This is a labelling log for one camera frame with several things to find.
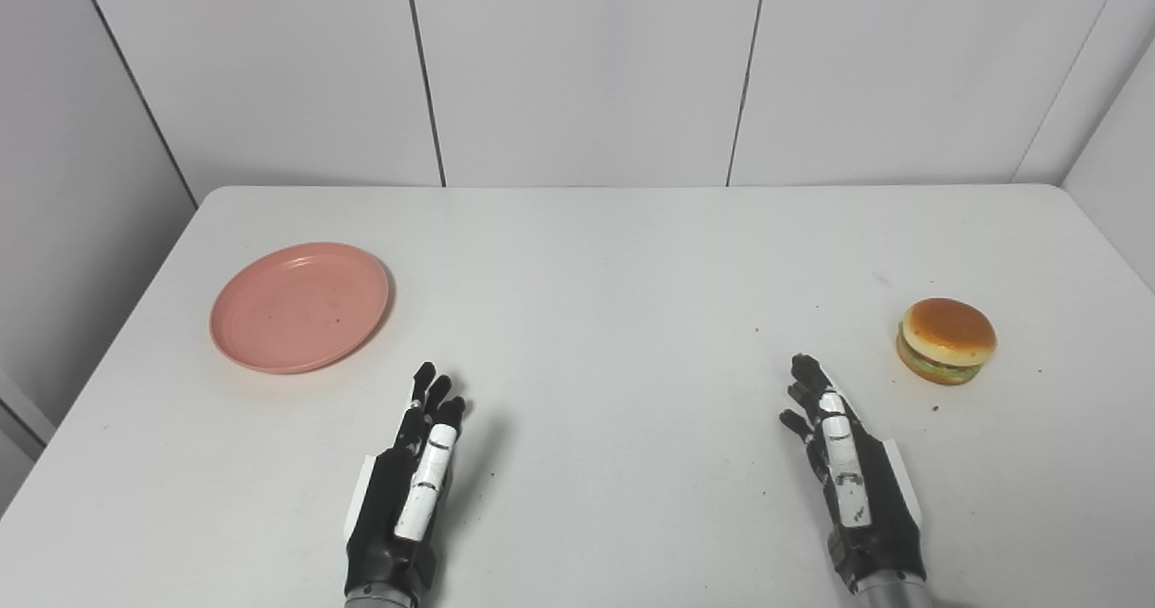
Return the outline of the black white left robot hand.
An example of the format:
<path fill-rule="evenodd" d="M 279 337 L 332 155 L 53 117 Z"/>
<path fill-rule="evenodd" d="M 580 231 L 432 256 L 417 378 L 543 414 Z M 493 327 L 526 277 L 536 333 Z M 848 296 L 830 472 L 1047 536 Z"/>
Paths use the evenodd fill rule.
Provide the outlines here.
<path fill-rule="evenodd" d="M 346 607 L 420 607 L 439 566 L 432 537 L 465 399 L 433 362 L 413 375 L 392 447 L 368 457 L 346 514 Z"/>

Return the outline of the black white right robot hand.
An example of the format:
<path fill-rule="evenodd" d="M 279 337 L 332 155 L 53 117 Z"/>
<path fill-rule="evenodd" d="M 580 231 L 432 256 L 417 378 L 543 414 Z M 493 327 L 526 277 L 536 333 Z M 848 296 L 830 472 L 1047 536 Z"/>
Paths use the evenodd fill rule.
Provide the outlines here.
<path fill-rule="evenodd" d="M 929 607 L 919 502 L 892 442 L 863 427 L 811 355 L 795 354 L 788 394 L 800 411 L 778 420 L 802 442 L 832 521 L 827 550 L 859 605 Z"/>

